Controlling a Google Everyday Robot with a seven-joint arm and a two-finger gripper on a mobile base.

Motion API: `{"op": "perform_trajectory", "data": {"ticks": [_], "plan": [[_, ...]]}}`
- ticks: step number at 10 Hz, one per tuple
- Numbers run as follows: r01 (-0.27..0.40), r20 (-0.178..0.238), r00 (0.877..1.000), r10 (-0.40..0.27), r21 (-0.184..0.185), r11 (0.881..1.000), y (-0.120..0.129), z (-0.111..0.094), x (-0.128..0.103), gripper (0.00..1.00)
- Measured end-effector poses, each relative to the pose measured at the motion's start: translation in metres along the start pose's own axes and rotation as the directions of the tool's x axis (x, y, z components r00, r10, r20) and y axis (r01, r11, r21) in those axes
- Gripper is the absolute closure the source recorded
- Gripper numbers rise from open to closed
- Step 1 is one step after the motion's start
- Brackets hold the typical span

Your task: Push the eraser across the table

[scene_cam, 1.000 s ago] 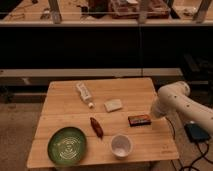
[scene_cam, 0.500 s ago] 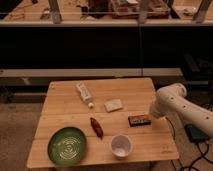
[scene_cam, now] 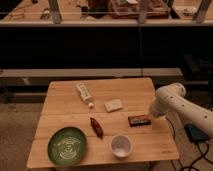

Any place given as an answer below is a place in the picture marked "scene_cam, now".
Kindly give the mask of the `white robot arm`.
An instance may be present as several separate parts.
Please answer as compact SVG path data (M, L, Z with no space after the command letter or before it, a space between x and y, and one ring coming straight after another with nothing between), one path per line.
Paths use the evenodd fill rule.
M181 83L162 86L155 91L149 114L155 118L172 110L189 119L210 137L213 137L213 111L207 110L185 99L186 89Z

